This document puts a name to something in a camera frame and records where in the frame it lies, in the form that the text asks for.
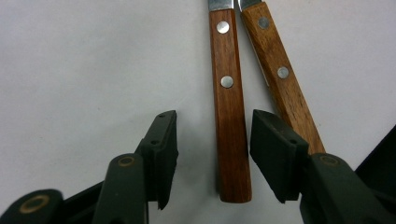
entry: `black object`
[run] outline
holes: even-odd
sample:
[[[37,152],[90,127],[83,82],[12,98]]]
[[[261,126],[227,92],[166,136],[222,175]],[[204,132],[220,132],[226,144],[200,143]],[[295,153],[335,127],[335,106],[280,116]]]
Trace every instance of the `black object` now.
[[[0,217],[0,224],[143,224],[149,223],[148,201],[168,204],[177,165],[177,113],[161,113],[135,153],[116,157],[106,179],[63,200],[55,189],[19,198]]]
[[[395,181],[396,144],[389,143],[389,139],[395,141],[395,133],[394,128],[380,144],[387,148],[381,150],[382,156],[375,150],[358,169],[366,182],[374,179],[375,190],[388,199],[394,199],[396,190],[391,185]],[[384,207],[371,186],[366,186],[345,161],[331,154],[309,156],[307,148],[308,144],[281,119],[254,110],[250,154],[282,203],[297,200],[299,192],[303,194],[300,209],[304,223],[396,223],[395,214]],[[384,165],[380,160],[387,155],[388,165]],[[379,163],[381,170],[374,168]],[[387,175],[381,175],[384,179],[390,178],[390,183],[377,182],[378,173],[368,171],[372,168],[375,172],[392,173],[384,171]]]

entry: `reddish-brown wooden handle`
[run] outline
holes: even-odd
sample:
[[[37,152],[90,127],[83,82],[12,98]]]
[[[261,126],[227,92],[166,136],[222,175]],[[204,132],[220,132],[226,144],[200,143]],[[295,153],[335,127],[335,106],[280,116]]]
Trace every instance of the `reddish-brown wooden handle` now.
[[[242,20],[260,61],[270,92],[280,117],[309,143],[309,153],[325,152],[315,122],[283,48],[268,6],[262,2],[242,11]],[[286,68],[289,75],[279,76]]]
[[[211,11],[209,21],[220,198],[227,203],[246,203],[251,200],[251,186],[234,11]],[[224,34],[218,31],[222,21],[229,24]],[[230,88],[221,85],[223,77],[233,79]]]

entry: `wood grain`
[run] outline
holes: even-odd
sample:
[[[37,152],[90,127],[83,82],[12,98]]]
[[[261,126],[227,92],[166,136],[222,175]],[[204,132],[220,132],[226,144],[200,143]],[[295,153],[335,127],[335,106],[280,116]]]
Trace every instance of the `wood grain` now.
[[[241,16],[280,117],[309,143],[310,154],[325,152],[268,6],[262,2],[248,7],[242,11]],[[262,17],[269,21],[266,29],[259,26],[259,19]],[[280,78],[277,74],[277,70],[282,66],[289,70],[290,74],[286,78]]]
[[[225,34],[217,30],[221,21],[227,21],[230,25],[230,30]],[[227,203],[246,203],[251,200],[251,186],[234,12],[232,9],[211,11],[209,23],[220,198]],[[224,76],[233,78],[229,89],[220,84]]]

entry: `knife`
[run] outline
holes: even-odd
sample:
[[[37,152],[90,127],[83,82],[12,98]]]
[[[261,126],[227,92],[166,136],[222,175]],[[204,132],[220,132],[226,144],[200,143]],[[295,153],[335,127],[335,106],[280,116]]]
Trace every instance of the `knife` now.
[[[233,0],[209,0],[220,199],[251,200],[248,140]]]
[[[309,143],[309,154],[324,153],[315,122],[294,75],[268,6],[261,0],[238,0],[242,21],[256,51],[280,117]]]

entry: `knife handle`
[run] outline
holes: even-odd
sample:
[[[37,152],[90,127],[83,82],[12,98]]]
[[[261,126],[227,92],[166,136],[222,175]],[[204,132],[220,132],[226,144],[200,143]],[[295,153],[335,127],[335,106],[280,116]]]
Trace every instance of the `knife handle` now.
[[[220,29],[224,21],[228,30]],[[226,203],[246,203],[251,200],[248,140],[233,9],[209,12],[209,24],[220,199]],[[224,77],[233,80],[231,87],[227,88],[232,82]]]
[[[315,122],[268,6],[262,2],[248,7],[242,11],[241,16],[280,117],[309,143],[309,154],[324,153]]]

